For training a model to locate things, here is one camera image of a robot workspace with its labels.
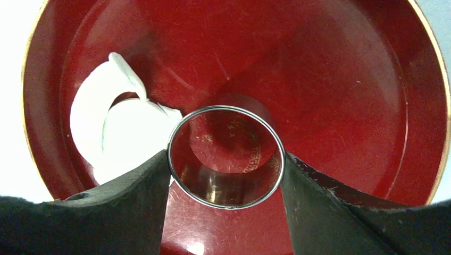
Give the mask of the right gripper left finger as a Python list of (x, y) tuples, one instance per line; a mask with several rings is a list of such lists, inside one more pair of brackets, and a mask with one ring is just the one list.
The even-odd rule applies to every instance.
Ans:
[(159, 254), (169, 193), (166, 151), (64, 200), (1, 197), (1, 254)]

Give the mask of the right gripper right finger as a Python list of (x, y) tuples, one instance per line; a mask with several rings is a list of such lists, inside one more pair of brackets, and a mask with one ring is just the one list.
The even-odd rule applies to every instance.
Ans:
[(281, 182), (294, 254), (450, 254), (450, 201), (410, 207), (287, 154)]

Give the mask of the small metal cup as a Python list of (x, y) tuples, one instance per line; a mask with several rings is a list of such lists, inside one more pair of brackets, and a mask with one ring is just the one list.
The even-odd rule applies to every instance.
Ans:
[(175, 182), (197, 202), (224, 210), (270, 197), (282, 180), (285, 157), (269, 110), (239, 93), (205, 101), (180, 120), (168, 141)]

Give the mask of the round red plate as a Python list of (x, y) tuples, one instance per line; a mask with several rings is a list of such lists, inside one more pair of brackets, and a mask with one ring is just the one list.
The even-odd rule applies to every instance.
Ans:
[[(287, 154), (363, 193), (430, 205), (450, 143), (444, 57), (414, 1), (46, 1), (23, 73), (26, 134), (55, 200), (100, 186), (70, 106), (118, 52), (151, 99), (189, 113), (243, 94)], [(159, 254), (294, 254), (281, 187), (244, 210), (169, 188)]]

